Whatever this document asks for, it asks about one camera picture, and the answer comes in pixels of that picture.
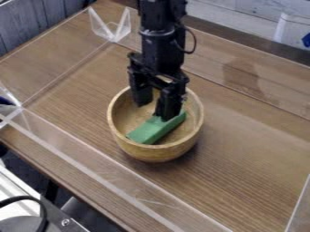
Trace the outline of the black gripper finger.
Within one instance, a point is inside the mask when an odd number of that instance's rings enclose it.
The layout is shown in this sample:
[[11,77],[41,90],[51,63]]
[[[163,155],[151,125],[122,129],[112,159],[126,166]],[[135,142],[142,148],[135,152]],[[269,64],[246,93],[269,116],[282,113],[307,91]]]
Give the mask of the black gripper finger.
[[148,81],[150,75],[130,68],[128,79],[135,104],[138,107],[142,107],[152,102],[152,86]]
[[170,85],[160,90],[160,97],[156,102],[155,116],[159,116],[163,121],[179,115],[183,105],[183,95],[186,93],[179,91],[179,87]]

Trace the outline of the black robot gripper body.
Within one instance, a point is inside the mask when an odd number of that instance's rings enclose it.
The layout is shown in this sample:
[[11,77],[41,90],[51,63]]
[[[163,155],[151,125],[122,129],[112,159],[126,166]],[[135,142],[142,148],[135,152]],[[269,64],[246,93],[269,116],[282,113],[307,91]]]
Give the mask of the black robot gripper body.
[[128,69],[147,73],[152,88],[163,89],[170,85],[179,87],[179,91],[186,89],[188,78],[182,71],[186,50],[184,26],[168,26],[160,30],[147,27],[139,28],[142,37],[142,52],[128,53]]

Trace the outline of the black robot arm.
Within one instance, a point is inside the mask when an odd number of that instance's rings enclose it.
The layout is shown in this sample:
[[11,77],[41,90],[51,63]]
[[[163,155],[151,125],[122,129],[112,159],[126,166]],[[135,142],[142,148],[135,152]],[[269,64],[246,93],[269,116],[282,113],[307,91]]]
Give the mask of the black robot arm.
[[142,52],[128,53],[130,87],[138,107],[152,102],[152,89],[160,91],[154,115],[174,118],[183,105],[188,77],[182,71],[187,28],[182,24],[186,0],[138,0]]

